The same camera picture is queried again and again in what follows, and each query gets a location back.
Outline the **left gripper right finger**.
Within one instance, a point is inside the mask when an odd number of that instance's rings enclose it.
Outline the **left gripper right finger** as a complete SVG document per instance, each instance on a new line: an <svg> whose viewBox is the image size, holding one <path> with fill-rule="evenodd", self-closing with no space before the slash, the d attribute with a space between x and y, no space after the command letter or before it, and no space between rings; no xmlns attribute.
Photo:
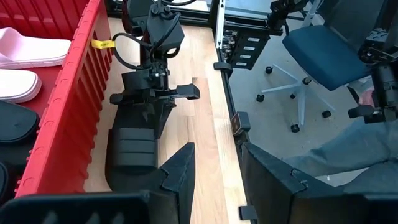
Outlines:
<svg viewBox="0 0 398 224"><path fill-rule="evenodd" d="M364 223L359 197L332 187L256 145L242 145L242 175L258 223Z"/></svg>

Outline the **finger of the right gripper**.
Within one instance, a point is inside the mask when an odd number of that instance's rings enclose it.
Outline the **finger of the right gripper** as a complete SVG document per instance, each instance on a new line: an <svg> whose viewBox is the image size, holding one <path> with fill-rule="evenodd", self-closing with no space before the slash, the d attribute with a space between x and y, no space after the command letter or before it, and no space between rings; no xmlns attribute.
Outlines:
<svg viewBox="0 0 398 224"><path fill-rule="evenodd" d="M160 100L156 103L156 136L159 139L164 130L167 119L174 108L174 101L171 99Z"/></svg>
<svg viewBox="0 0 398 224"><path fill-rule="evenodd" d="M152 103L142 103L137 106L138 125L155 125L155 108Z"/></svg>

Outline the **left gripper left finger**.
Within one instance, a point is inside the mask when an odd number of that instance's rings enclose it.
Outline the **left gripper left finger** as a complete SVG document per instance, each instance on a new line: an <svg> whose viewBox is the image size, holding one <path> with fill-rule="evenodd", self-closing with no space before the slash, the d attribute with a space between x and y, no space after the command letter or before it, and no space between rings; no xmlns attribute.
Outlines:
<svg viewBox="0 0 398 224"><path fill-rule="evenodd" d="M159 168L160 185L150 196L150 222L190 224L195 190L195 144L186 143Z"/></svg>

